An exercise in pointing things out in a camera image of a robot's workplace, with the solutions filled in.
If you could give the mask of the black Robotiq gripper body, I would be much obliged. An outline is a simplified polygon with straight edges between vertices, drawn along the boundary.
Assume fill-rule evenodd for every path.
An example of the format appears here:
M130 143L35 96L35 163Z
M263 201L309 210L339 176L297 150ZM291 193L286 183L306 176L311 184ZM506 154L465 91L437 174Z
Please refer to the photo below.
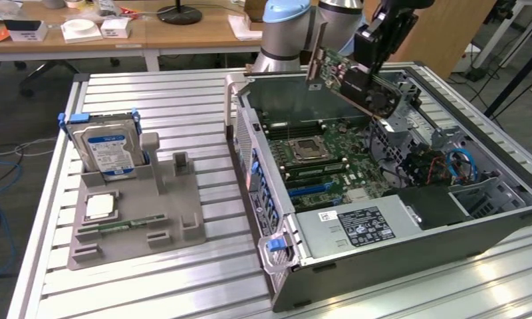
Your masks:
M430 7L434 0L381 0L378 13L397 15L404 11L425 9Z

